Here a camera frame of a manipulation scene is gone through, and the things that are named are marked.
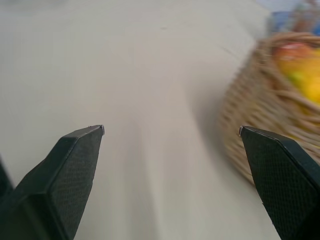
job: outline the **textured rubber pad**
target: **textured rubber pad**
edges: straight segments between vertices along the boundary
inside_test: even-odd
[[[13,191],[11,182],[7,176],[4,166],[1,164],[0,159],[0,205],[2,201]]]
[[[96,125],[60,138],[4,198],[0,239],[74,239],[92,189],[103,134],[104,127]]]
[[[320,167],[292,139],[253,127],[243,127],[254,184],[283,240],[320,239]]]

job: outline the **table surface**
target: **table surface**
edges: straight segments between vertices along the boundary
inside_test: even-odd
[[[12,181],[61,136],[104,124],[76,240],[278,240],[215,131],[268,15],[251,0],[0,1]]]

